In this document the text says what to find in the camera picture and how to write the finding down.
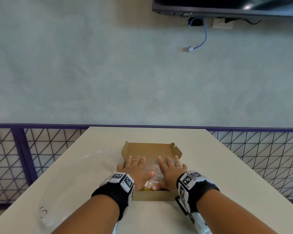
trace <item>open cardboard box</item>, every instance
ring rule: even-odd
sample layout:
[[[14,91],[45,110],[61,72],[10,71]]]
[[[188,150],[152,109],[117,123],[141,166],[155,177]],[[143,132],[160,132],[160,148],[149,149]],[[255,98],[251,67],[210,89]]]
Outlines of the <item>open cardboard box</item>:
[[[131,155],[133,159],[137,156],[145,157],[146,160],[157,160],[158,156],[164,158],[169,156],[174,159],[175,155],[181,158],[182,152],[175,146],[174,143],[129,143],[125,142],[121,154],[124,159]],[[171,191],[136,191],[133,200],[136,201],[174,201],[178,196],[177,192]]]

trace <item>electrical socket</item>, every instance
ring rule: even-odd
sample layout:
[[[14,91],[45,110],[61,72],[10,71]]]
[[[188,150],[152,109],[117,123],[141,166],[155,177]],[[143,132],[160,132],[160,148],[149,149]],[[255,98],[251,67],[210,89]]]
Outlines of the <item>electrical socket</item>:
[[[233,21],[225,23],[226,18],[214,18],[213,28],[232,29]]]

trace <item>tv screen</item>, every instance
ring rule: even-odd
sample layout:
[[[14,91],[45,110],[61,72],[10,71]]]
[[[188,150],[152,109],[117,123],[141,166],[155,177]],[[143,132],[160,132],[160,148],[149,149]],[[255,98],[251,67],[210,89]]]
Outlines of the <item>tv screen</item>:
[[[202,17],[293,17],[293,0],[153,0],[153,10],[161,14],[194,13]]]

